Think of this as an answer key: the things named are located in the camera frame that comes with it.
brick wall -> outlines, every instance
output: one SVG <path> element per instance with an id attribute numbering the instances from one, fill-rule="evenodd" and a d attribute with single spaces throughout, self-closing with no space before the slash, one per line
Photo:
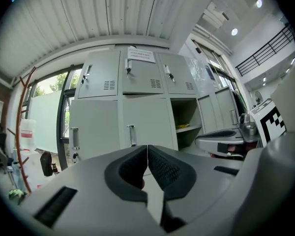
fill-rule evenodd
<path id="1" fill-rule="evenodd" d="M 2 116 L 1 116 L 1 124 L 5 128 L 5 120 L 6 120 L 6 113 L 9 105 L 9 100 L 11 97 L 12 90 L 5 87 L 0 83 L 0 101 L 4 102 Z"/>

white paper label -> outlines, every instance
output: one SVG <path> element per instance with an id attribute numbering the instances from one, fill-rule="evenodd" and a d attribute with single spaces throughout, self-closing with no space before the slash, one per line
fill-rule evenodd
<path id="1" fill-rule="evenodd" d="M 128 59 L 142 60 L 151 63 L 155 63 L 153 52 L 135 49 L 132 47 L 128 48 Z"/>

ventilation slots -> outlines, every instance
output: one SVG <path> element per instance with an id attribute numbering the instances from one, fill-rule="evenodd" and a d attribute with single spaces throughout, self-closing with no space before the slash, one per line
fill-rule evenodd
<path id="1" fill-rule="evenodd" d="M 158 88 L 158 89 L 162 88 L 160 81 L 159 80 L 153 80 L 153 79 L 151 79 L 151 87 L 152 88 Z"/>
<path id="2" fill-rule="evenodd" d="M 193 90 L 193 84 L 192 83 L 186 82 L 186 86 L 187 86 L 188 90 Z"/>
<path id="3" fill-rule="evenodd" d="M 35 217 L 45 226 L 52 227 L 65 207 L 70 203 L 77 190 L 64 187 L 42 208 Z"/>
<path id="4" fill-rule="evenodd" d="M 104 90 L 112 90 L 112 89 L 115 89 L 115 81 L 105 81 Z"/>

corrugated metal ceiling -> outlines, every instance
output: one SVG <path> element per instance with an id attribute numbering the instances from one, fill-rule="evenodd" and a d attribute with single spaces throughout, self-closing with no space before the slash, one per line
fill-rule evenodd
<path id="1" fill-rule="evenodd" d="M 43 56 L 108 35 L 170 39 L 185 0 L 15 0 L 0 21 L 0 71 L 17 76 Z"/>

open cabinet compartment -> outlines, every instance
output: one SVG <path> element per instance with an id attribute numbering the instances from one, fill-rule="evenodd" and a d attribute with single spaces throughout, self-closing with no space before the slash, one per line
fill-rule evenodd
<path id="1" fill-rule="evenodd" d="M 187 127 L 176 129 L 178 150 L 181 150 L 191 146 L 201 132 L 200 109 L 196 98 L 172 98 L 171 104 L 175 126 L 189 124 Z"/>

